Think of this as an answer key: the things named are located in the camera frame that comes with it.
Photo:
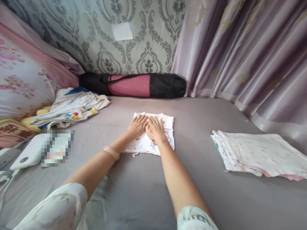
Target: baby onesie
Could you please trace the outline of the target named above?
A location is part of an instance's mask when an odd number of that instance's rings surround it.
[[[163,128],[165,136],[170,143],[170,146],[173,150],[175,150],[175,141],[173,136],[173,123],[174,123],[174,117],[169,117],[164,115],[163,113],[160,114],[152,114],[152,113],[134,113],[133,117],[144,115],[145,116],[152,116],[157,117],[159,122],[162,119],[163,121]],[[149,138],[149,136],[144,132],[139,137],[135,138],[131,143],[129,143],[123,152],[132,152],[132,153],[151,153],[153,155],[160,156],[160,151],[158,148],[158,145],[156,144],[155,140],[152,140]]]

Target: blue fabric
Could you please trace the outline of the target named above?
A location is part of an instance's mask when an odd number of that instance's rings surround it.
[[[38,128],[41,129],[41,130],[43,130],[43,129],[47,128],[47,125],[49,125],[49,124],[50,124],[50,122],[47,123],[47,124],[44,124],[44,125],[42,125],[42,126],[39,126]]]
[[[69,92],[68,92],[67,94],[65,94],[65,95],[70,95],[70,94],[80,93],[80,92],[89,92],[89,90],[86,89],[86,88],[83,88],[83,87],[76,87],[76,88],[72,89],[71,91],[69,91]]]

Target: bed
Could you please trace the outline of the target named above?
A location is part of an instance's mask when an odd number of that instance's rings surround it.
[[[261,134],[234,105],[222,99],[172,100],[111,97],[99,114],[73,129],[71,156],[59,167],[36,165],[17,174],[5,195],[0,226],[14,228],[101,148],[125,131],[134,112],[174,116],[175,151],[219,230],[306,229],[307,180],[224,172],[212,130]],[[161,159],[122,153],[88,202],[78,229],[176,229]]]

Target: drawstring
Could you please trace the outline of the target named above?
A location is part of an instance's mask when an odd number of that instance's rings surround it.
[[[133,153],[133,154],[132,154],[132,156],[135,158],[135,155],[141,154],[141,153],[140,153],[139,150],[138,150],[138,146],[135,145],[133,141],[131,141],[131,142],[132,142],[133,146],[135,146],[135,147],[137,148],[137,153]]]

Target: bracelet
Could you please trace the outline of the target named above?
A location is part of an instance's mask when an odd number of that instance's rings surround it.
[[[105,147],[103,147],[102,151],[107,152],[108,154],[110,154],[116,161],[118,161],[119,159],[119,154],[118,152],[116,152],[113,148],[111,148],[110,146],[106,145]]]

